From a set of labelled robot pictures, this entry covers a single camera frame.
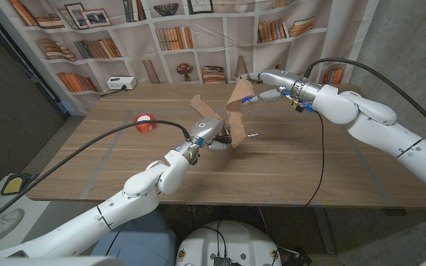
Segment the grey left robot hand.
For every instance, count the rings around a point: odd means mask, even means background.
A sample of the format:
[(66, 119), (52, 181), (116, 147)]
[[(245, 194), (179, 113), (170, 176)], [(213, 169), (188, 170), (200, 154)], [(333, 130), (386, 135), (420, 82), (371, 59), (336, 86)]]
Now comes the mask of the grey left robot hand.
[(208, 151), (225, 151), (232, 147), (230, 124), (217, 117), (202, 118), (190, 130), (190, 136), (176, 151), (194, 166), (200, 157), (200, 148)]

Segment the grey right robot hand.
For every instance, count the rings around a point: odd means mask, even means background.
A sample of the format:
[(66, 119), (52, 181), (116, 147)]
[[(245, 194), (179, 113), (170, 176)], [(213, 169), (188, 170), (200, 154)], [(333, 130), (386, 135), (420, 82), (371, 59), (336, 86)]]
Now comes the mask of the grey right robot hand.
[(272, 89), (262, 92), (259, 95), (245, 97), (241, 101), (243, 106), (260, 102), (271, 103), (285, 97), (297, 104), (295, 109), (299, 112), (303, 110), (316, 112), (312, 107), (312, 103), (321, 90), (322, 85), (309, 81), (298, 74), (293, 74), (285, 70), (271, 69), (241, 75), (238, 81), (241, 80), (273, 86)]

